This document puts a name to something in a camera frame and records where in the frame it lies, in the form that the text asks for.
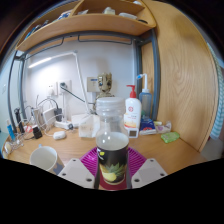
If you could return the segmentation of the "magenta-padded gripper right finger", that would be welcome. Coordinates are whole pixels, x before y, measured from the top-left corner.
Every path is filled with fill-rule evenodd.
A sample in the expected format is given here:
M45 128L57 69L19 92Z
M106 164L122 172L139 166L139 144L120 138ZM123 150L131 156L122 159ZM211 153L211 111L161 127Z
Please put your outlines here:
M167 173L154 159L146 159L133 148L128 149L127 188L140 188L165 177Z

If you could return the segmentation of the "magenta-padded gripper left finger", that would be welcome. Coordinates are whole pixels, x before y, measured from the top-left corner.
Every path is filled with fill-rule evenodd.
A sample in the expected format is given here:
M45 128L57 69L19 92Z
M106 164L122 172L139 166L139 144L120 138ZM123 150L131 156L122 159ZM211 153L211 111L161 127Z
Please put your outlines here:
M97 189L100 181L97 149L89 150L81 158L72 158L58 176L81 187Z

